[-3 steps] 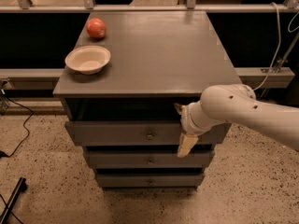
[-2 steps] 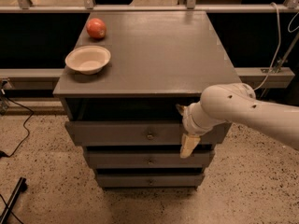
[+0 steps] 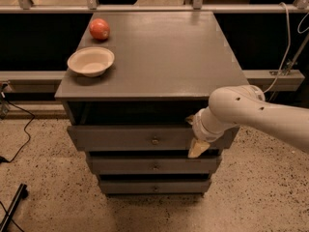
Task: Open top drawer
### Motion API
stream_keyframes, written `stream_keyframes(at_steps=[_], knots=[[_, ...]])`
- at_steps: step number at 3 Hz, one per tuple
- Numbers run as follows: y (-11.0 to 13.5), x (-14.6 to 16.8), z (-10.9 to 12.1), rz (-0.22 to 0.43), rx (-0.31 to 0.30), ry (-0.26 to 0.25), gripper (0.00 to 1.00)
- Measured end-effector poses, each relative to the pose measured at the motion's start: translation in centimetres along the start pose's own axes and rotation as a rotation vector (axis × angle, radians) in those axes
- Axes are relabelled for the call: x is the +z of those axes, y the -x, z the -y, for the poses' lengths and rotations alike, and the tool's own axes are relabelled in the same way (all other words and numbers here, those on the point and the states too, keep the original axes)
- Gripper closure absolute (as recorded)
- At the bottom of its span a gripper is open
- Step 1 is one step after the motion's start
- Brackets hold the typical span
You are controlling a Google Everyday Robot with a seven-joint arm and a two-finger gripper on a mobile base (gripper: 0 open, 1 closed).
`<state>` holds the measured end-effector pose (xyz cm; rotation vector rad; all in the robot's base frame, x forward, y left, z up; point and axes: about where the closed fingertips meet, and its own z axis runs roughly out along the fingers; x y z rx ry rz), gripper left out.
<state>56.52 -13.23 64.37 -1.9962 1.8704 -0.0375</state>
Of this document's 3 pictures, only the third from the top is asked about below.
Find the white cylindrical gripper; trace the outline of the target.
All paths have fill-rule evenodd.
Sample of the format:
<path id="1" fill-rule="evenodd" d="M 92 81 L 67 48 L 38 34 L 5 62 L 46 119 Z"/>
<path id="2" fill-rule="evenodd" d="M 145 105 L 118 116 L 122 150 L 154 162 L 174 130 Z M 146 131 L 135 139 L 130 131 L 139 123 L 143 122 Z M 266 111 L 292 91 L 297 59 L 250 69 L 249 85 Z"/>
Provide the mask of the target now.
<path id="1" fill-rule="evenodd" d="M 192 126 L 194 135 L 188 151 L 190 159 L 199 158 L 210 147 L 213 142 L 221 137 L 231 125 L 217 119 L 209 108 L 199 110 L 195 115 L 189 115 L 185 121 Z"/>

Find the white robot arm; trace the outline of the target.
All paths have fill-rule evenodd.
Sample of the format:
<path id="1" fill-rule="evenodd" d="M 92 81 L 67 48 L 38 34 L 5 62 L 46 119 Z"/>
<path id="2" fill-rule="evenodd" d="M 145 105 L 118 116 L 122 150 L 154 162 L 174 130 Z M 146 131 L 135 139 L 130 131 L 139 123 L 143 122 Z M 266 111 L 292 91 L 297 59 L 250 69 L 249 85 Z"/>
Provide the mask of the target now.
<path id="1" fill-rule="evenodd" d="M 309 110 L 266 102 L 263 91 L 254 85 L 214 90 L 208 106 L 192 116 L 191 125 L 190 159 L 199 158 L 225 131 L 237 126 L 254 128 L 309 153 Z"/>

